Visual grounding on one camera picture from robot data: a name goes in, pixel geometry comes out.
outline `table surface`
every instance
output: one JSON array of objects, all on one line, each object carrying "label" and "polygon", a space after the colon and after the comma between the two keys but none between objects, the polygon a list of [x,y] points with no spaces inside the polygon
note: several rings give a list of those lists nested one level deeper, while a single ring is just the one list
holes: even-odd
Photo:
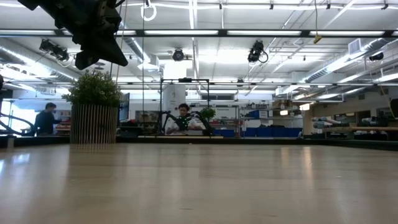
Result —
[{"label": "table surface", "polygon": [[398,153],[108,144],[0,152],[0,223],[396,224]]}]

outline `black equipment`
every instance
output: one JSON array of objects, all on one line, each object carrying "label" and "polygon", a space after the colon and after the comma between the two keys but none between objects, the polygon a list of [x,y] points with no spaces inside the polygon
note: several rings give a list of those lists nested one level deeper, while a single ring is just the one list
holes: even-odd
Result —
[{"label": "black equipment", "polygon": [[[260,60],[262,54],[264,54],[267,57],[267,59],[264,61]],[[266,63],[268,61],[268,54],[264,51],[264,44],[262,43],[261,40],[256,40],[256,43],[254,43],[253,48],[250,49],[248,61],[249,63],[256,63],[256,62]]]},{"label": "black equipment", "polygon": [[72,41],[81,45],[75,65],[80,70],[99,59],[126,66],[128,64],[119,48],[114,33],[119,30],[121,17],[116,0],[18,0],[30,10],[37,6],[55,20],[58,29],[66,28]]},{"label": "black equipment", "polygon": [[376,55],[370,56],[369,60],[373,62],[375,60],[382,60],[383,58],[384,58],[384,54],[383,54],[383,52],[380,52]]},{"label": "black equipment", "polygon": [[[0,90],[2,89],[4,83],[4,79],[2,78],[2,75],[0,75]],[[1,104],[2,104],[2,97],[0,96],[0,111],[1,111]],[[17,119],[19,121],[23,121],[25,123],[27,123],[30,126],[30,131],[28,133],[21,133],[18,131],[15,131],[13,129],[11,129],[8,125],[4,124],[1,120],[0,120],[0,125],[3,126],[6,130],[5,131],[0,131],[0,134],[18,134],[20,136],[34,136],[36,133],[36,127],[30,123],[29,121],[26,121],[24,119],[21,118],[17,118],[11,115],[6,115],[3,113],[0,113],[1,117],[6,117],[6,118],[11,118],[11,119]]]},{"label": "black equipment", "polygon": [[60,46],[51,43],[49,40],[42,40],[39,50],[44,53],[50,53],[51,56],[61,62],[67,62],[69,60],[68,49],[63,49]]},{"label": "black equipment", "polygon": [[173,54],[173,60],[175,62],[181,62],[184,60],[184,53],[182,52],[182,49],[175,49],[175,52]]},{"label": "black equipment", "polygon": [[[163,114],[166,114],[166,119],[164,121],[164,124],[162,125]],[[210,136],[213,135],[213,128],[210,127],[207,120],[205,120],[201,117],[200,112],[196,112],[196,111],[191,112],[191,113],[185,115],[184,117],[179,116],[178,118],[176,118],[175,116],[170,114],[170,111],[160,111],[159,117],[157,118],[158,135],[165,134],[166,124],[167,124],[167,121],[169,120],[169,118],[172,119],[177,124],[180,131],[188,130],[189,121],[192,119],[198,118],[205,126],[204,135],[210,135]]]}]

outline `hanging wire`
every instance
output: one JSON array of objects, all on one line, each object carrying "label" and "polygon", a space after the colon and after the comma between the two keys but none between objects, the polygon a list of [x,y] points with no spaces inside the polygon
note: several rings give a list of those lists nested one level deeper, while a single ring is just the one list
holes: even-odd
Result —
[{"label": "hanging wire", "polygon": [[317,0],[314,0],[315,2],[315,32],[317,32],[318,35],[318,6],[317,6]]},{"label": "hanging wire", "polygon": [[[120,44],[120,49],[123,51],[123,37],[124,37],[124,28],[126,27],[126,17],[127,17],[127,4],[129,3],[129,0],[126,0],[126,6],[124,8],[124,19],[123,19],[123,30],[122,30],[122,43]],[[119,79],[119,69],[120,65],[118,65],[118,71],[116,73],[116,84],[118,83]]]}]

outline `green plant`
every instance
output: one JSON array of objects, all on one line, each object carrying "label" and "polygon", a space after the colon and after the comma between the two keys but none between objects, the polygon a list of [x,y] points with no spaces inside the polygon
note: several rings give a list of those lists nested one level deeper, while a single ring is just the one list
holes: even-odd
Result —
[{"label": "green plant", "polygon": [[73,105],[99,105],[118,107],[122,93],[112,80],[109,72],[89,72],[74,80],[69,94],[62,95],[63,99]]},{"label": "green plant", "polygon": [[214,118],[214,116],[216,116],[216,111],[211,108],[203,108],[200,111],[200,114],[203,119],[211,119]]}]

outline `man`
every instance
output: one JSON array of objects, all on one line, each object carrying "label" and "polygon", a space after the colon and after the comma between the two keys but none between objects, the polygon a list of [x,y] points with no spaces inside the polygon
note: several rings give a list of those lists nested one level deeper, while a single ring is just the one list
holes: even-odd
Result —
[{"label": "man", "polygon": [[[184,117],[189,112],[189,106],[186,103],[178,106],[180,111],[180,116]],[[203,130],[203,128],[194,119],[191,119],[188,123],[188,130]],[[186,131],[180,131],[180,127],[174,122],[171,126],[166,129],[166,134],[168,135],[186,135]]]},{"label": "man", "polygon": [[50,135],[53,133],[53,124],[59,124],[61,121],[54,119],[52,114],[57,106],[53,103],[47,103],[45,105],[45,110],[40,112],[36,116],[35,127],[37,129],[37,135]]}]

